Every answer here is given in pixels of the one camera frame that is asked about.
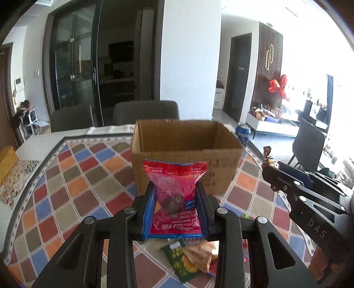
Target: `pink snack package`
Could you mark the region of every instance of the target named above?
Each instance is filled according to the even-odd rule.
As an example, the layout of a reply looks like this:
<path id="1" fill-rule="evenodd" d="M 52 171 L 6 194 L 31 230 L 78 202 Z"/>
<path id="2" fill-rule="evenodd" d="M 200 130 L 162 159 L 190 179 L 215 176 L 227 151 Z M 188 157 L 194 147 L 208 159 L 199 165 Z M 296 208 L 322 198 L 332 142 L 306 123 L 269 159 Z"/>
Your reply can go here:
<path id="1" fill-rule="evenodd" d="M 207 171 L 207 162 L 175 164 L 144 160 L 143 167 L 155 184 L 161 206 L 154 214 L 150 234 L 201 233 L 195 184 Z"/>

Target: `metal bolt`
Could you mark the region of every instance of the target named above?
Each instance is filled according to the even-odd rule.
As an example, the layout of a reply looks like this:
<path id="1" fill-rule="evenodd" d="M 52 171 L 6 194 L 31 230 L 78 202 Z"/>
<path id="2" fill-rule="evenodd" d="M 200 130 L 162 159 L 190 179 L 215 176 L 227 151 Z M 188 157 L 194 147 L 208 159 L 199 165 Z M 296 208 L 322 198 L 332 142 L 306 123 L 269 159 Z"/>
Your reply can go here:
<path id="1" fill-rule="evenodd" d="M 134 213 L 134 208 L 133 207 L 126 207 L 126 208 L 124 208 L 124 213 L 125 214 L 132 214 L 132 213 Z"/>
<path id="2" fill-rule="evenodd" d="M 268 222 L 268 219 L 264 216 L 260 216 L 257 218 L 257 221 L 261 224 L 266 224 Z"/>
<path id="3" fill-rule="evenodd" d="M 227 209 L 224 207 L 219 207 L 216 211 L 218 211 L 219 214 L 226 214 Z"/>
<path id="4" fill-rule="evenodd" d="M 89 217 L 86 217 L 84 221 L 85 221 L 85 224 L 89 225 L 89 224 L 94 223 L 95 219 L 92 216 L 89 216 Z"/>

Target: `gray chair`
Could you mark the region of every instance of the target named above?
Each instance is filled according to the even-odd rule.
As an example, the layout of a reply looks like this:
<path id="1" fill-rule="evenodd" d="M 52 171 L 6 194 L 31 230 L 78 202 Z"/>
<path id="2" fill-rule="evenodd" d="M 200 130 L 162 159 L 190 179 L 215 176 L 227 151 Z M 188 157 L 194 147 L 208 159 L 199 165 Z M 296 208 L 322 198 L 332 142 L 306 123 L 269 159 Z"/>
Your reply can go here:
<path id="1" fill-rule="evenodd" d="M 54 111 L 50 117 L 52 132 L 85 129 L 94 126 L 90 104 L 80 104 Z"/>
<path id="2" fill-rule="evenodd" d="M 306 171 L 316 172 L 324 143 L 325 136 L 323 133 L 306 120 L 300 119 L 299 132 L 292 144 L 294 155 L 288 162 L 288 165 L 296 157 L 298 161 L 296 165 L 300 164 Z"/>
<path id="3" fill-rule="evenodd" d="M 130 101 L 117 103 L 113 110 L 113 125 L 135 124 L 144 119 L 179 119 L 174 101 Z"/>

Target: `green snack package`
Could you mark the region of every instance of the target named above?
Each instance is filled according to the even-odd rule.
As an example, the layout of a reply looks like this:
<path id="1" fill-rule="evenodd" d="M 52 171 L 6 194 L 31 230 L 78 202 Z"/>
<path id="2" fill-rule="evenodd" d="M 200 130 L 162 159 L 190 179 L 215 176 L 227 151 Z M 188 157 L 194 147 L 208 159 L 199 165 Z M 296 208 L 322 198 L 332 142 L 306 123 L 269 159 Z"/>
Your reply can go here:
<path id="1" fill-rule="evenodd" d="M 198 268 L 196 268 L 184 255 L 184 246 L 185 242 L 183 240 L 178 240 L 170 245 L 162 247 L 162 250 L 165 252 L 176 275 L 182 283 L 192 280 L 200 273 L 200 270 L 198 270 Z"/>

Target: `blue soda can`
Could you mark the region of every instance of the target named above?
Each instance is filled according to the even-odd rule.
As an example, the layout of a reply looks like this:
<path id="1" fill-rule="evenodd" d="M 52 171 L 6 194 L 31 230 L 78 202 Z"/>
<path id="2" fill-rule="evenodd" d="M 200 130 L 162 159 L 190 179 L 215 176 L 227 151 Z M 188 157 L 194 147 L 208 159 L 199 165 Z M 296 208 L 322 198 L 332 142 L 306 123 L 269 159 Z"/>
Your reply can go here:
<path id="1" fill-rule="evenodd" d="M 241 142 L 241 144 L 243 146 L 246 146 L 248 142 L 248 137 L 251 134 L 251 127 L 249 127 L 245 123 L 239 123 L 238 126 L 236 127 L 235 134 L 239 139 L 239 141 Z"/>

